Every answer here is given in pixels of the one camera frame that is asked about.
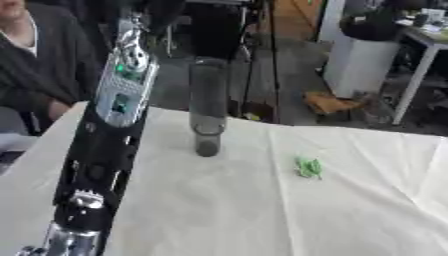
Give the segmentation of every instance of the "green crumpled paper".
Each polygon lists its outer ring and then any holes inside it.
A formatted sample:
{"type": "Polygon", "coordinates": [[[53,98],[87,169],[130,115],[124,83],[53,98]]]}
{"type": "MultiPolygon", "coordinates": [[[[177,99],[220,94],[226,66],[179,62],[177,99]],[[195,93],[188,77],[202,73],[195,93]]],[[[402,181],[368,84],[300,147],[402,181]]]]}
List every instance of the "green crumpled paper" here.
{"type": "Polygon", "coordinates": [[[307,159],[305,157],[296,157],[296,171],[297,174],[301,177],[310,179],[314,177],[318,177],[322,180],[322,166],[317,159],[307,159]]]}

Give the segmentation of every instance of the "black robotic component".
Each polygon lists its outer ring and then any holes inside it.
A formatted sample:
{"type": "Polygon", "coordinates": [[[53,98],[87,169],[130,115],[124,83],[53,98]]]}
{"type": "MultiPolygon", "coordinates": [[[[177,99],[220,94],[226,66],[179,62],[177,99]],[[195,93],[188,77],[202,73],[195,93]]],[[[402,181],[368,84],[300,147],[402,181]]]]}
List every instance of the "black robotic component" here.
{"type": "Polygon", "coordinates": [[[109,55],[95,99],[79,123],[63,165],[56,207],[42,248],[19,256],[103,255],[126,191],[159,65],[146,36],[157,36],[180,14],[184,1],[122,1],[132,6],[131,28],[109,55]],[[149,14],[150,25],[141,22],[149,14]]]}

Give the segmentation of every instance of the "person's hand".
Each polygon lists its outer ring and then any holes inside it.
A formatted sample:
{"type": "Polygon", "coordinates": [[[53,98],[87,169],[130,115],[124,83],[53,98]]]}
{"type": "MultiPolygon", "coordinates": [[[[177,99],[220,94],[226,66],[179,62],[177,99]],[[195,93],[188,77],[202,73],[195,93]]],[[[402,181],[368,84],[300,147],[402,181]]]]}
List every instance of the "person's hand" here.
{"type": "Polygon", "coordinates": [[[50,103],[50,107],[48,109],[48,116],[52,121],[58,120],[62,115],[65,114],[70,109],[69,106],[61,103],[57,100],[53,100],[50,103]]]}

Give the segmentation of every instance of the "white cabinet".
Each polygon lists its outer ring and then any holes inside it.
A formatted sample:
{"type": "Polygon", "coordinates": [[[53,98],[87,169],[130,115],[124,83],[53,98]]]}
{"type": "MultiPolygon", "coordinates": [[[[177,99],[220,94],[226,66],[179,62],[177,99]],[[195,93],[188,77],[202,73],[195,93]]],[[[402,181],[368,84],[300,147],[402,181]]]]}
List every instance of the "white cabinet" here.
{"type": "Polygon", "coordinates": [[[339,30],[324,79],[338,98],[351,98],[357,91],[378,93],[398,49],[397,42],[357,40],[339,30]]]}

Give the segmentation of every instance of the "small green object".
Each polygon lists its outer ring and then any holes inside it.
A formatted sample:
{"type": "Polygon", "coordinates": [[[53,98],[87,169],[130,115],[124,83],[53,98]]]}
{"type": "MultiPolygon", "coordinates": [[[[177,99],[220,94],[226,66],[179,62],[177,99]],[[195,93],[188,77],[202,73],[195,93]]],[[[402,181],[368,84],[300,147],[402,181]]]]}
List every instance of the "small green object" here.
{"type": "Polygon", "coordinates": [[[122,64],[118,64],[116,70],[118,72],[123,72],[124,71],[124,66],[122,64]]]}
{"type": "Polygon", "coordinates": [[[322,166],[317,159],[309,160],[303,157],[296,157],[295,163],[297,167],[297,174],[304,178],[318,177],[322,180],[322,166]]]}

